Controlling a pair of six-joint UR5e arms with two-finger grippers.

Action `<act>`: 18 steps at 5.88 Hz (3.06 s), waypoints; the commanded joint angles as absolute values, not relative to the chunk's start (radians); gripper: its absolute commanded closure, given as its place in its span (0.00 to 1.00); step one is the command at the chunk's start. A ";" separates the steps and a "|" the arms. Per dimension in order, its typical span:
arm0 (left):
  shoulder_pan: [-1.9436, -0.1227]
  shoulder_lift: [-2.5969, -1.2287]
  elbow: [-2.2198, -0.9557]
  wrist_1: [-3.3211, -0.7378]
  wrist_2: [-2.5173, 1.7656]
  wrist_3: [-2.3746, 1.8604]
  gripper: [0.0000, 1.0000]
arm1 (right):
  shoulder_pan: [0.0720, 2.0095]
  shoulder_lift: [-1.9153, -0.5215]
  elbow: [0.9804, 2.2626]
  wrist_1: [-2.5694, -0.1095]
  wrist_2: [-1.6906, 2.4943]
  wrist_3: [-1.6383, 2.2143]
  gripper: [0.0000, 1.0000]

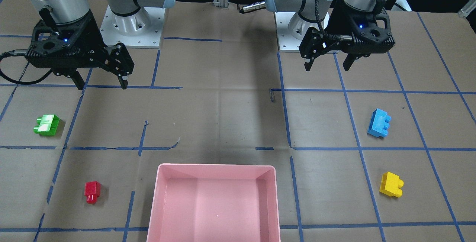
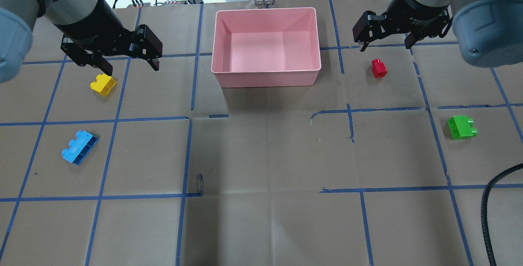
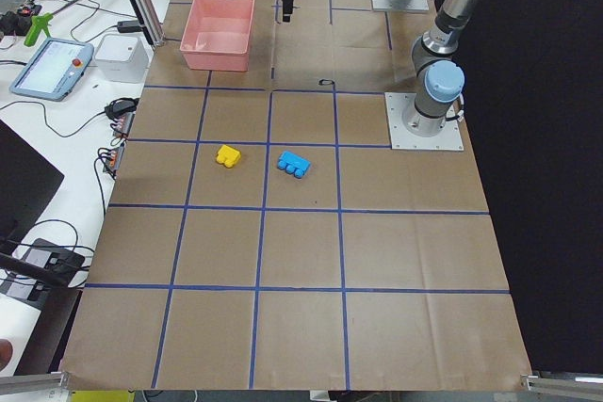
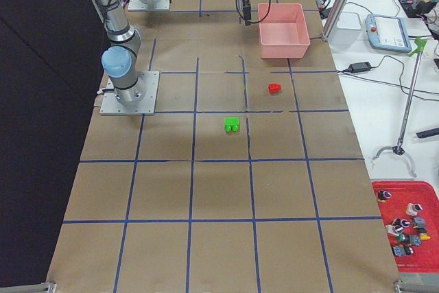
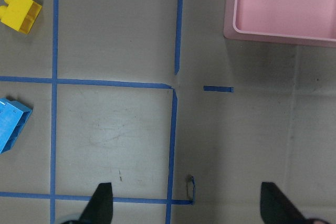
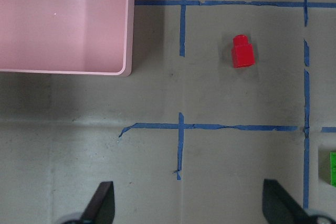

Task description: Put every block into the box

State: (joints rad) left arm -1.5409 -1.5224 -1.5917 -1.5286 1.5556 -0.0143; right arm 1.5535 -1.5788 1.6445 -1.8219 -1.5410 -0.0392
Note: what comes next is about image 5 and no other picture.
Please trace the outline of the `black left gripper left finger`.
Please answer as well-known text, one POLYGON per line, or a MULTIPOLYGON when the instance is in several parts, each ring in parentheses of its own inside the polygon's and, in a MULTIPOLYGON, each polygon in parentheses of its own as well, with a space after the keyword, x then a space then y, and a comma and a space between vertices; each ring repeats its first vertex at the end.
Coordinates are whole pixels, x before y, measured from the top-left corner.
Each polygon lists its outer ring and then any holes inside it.
POLYGON ((100 183, 80 215, 79 223, 110 224, 113 217, 113 192, 111 183, 100 183))

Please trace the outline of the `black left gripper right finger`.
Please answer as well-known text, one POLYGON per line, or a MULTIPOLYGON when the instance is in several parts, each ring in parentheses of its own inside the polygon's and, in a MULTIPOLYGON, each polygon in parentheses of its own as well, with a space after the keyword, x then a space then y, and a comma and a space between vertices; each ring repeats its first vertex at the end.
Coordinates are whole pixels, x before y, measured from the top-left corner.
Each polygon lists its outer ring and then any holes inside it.
POLYGON ((307 218, 273 182, 262 182, 260 215, 264 223, 305 223, 307 218))

